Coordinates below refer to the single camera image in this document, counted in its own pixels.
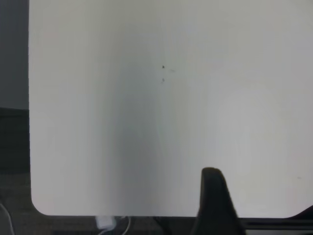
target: white tabletop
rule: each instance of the white tabletop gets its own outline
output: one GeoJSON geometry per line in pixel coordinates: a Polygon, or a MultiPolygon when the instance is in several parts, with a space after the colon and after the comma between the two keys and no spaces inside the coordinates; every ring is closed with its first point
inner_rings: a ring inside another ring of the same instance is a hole
{"type": "Polygon", "coordinates": [[[208,166],[240,217],[313,205],[312,15],[305,0],[31,0],[35,207],[195,216],[208,166]]]}

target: black object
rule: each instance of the black object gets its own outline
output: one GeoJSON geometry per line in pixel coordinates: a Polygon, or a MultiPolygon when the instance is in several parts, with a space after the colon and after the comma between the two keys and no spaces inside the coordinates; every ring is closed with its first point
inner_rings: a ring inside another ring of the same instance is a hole
{"type": "Polygon", "coordinates": [[[29,172],[29,111],[0,108],[0,173],[29,172]]]}
{"type": "Polygon", "coordinates": [[[222,172],[204,168],[200,209],[191,235],[245,235],[222,172]]]}

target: desk surface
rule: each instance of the desk surface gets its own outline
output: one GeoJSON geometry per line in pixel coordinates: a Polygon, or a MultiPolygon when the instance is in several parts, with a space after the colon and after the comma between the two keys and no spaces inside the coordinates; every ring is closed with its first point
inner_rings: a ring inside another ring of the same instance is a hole
{"type": "Polygon", "coordinates": [[[31,0],[31,187],[49,215],[240,217],[313,205],[313,3],[31,0]]]}

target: gray wall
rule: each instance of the gray wall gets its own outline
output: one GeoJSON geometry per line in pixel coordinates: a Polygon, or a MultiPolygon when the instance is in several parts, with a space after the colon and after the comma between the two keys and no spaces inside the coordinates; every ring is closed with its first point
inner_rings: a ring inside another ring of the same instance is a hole
{"type": "Polygon", "coordinates": [[[27,0],[0,0],[0,107],[28,109],[27,0]]]}

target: white cable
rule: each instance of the white cable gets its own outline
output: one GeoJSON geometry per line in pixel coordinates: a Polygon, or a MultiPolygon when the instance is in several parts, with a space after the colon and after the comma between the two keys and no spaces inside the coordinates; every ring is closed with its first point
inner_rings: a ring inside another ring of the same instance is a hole
{"type": "MultiPolygon", "coordinates": [[[[126,233],[128,232],[129,228],[131,227],[131,218],[129,216],[127,216],[128,218],[128,225],[126,230],[121,234],[121,235],[126,235],[126,233]]],[[[108,232],[109,230],[105,229],[103,231],[101,231],[98,235],[103,235],[104,233],[108,232]]]]}
{"type": "Polygon", "coordinates": [[[128,218],[128,225],[127,225],[125,232],[123,232],[122,235],[125,235],[131,226],[131,218],[129,216],[127,216],[127,218],[128,218]]]}
{"type": "Polygon", "coordinates": [[[4,210],[4,212],[6,213],[6,216],[8,217],[11,235],[15,235],[14,227],[13,227],[13,223],[12,223],[12,218],[11,218],[9,211],[7,210],[7,208],[2,203],[0,203],[0,207],[4,210]]]}

